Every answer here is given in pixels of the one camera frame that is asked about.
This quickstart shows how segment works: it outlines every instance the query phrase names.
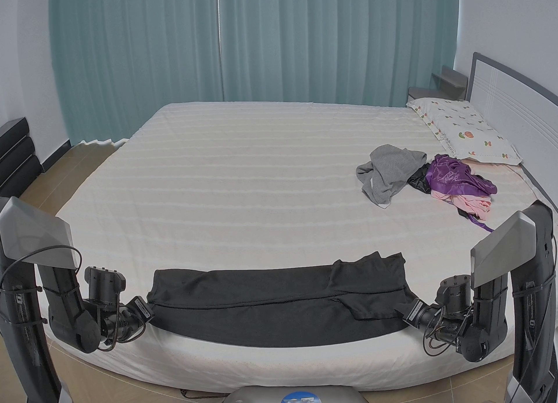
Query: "curtain fold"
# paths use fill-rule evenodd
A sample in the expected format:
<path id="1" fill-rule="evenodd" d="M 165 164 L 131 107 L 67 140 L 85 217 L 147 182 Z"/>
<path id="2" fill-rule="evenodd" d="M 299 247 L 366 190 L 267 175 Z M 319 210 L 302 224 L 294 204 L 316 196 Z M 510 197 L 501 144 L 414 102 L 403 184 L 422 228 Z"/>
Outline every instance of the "curtain fold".
<path id="1" fill-rule="evenodd" d="M 453 66 L 459 0 L 218 0 L 226 101 L 404 106 Z"/>
<path id="2" fill-rule="evenodd" d="M 70 141 L 130 137 L 171 102 L 222 101 L 217 0 L 50 0 Z"/>

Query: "floral pillow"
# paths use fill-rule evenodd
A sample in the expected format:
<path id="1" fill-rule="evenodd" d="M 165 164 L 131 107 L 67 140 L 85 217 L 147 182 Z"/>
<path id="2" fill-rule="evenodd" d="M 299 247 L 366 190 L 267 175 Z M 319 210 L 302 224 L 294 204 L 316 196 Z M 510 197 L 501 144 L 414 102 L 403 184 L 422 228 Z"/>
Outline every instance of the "floral pillow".
<path id="1" fill-rule="evenodd" d="M 439 98 L 409 101 L 448 153 L 458 159 L 517 166 L 522 158 L 504 137 L 490 127 L 471 103 Z"/>

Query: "bed sheet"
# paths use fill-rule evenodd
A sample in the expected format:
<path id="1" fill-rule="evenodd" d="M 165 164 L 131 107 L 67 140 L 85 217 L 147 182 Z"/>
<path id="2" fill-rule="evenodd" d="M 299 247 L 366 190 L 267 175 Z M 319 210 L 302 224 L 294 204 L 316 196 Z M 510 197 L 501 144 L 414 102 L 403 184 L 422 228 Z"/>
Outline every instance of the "bed sheet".
<path id="1" fill-rule="evenodd" d="M 124 302 L 145 296 L 158 268 L 324 265 L 376 250 L 384 257 L 402 252 L 411 290 L 433 302 L 441 280 L 470 272 L 471 247 L 487 232 L 410 186 L 387 209 L 371 203 L 355 169 L 386 143 L 422 150 L 429 159 L 445 153 L 408 108 L 171 104 L 89 176 L 58 216 L 70 224 L 85 266 L 125 275 Z M 520 168 L 471 165 L 498 186 L 487 225 L 495 228 L 535 200 Z M 41 310 L 46 314 L 44 296 Z M 513 352 L 510 296 L 506 315 L 508 336 L 484 362 Z M 478 366 L 451 350 L 429 358 L 421 342 L 409 327 L 346 344 L 251 348 L 149 326 L 142 338 L 110 353 L 63 347 L 135 379 L 214 392 L 326 384 L 382 390 Z"/>

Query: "tile floor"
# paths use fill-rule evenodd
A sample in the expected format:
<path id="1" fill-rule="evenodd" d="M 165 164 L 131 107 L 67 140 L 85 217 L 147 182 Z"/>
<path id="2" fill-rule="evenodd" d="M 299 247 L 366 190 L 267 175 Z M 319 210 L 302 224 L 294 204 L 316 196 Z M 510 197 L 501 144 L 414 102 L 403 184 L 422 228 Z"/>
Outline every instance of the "tile floor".
<path id="1" fill-rule="evenodd" d="M 115 151 L 111 145 L 80 144 L 72 148 L 49 171 L 41 174 L 21 197 L 43 211 L 56 214 L 80 184 Z M 174 403 L 200 401 L 220 403 L 222 396 L 152 385 L 89 365 L 49 342 L 56 370 L 67 383 L 74 403 Z M 513 357 L 421 386 L 363 393 L 371 403 L 483 403 L 503 402 L 506 378 Z M 24 403 L 25 395 L 0 338 L 0 401 Z"/>

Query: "pile of clothes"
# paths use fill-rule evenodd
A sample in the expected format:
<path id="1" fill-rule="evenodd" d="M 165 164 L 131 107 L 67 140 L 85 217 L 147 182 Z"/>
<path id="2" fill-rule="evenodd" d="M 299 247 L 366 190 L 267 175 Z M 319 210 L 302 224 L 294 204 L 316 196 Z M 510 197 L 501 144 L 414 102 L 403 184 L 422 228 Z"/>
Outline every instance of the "pile of clothes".
<path id="1" fill-rule="evenodd" d="M 496 186 L 475 175 L 471 167 L 449 155 L 436 155 L 432 163 L 417 150 L 396 148 L 385 144 L 373 150 L 370 162 L 357 168 L 357 178 L 363 183 L 366 196 L 382 208 L 405 184 L 425 194 L 457 207 L 463 217 L 492 232 L 481 221 L 486 220 L 491 207 L 491 194 Z"/>

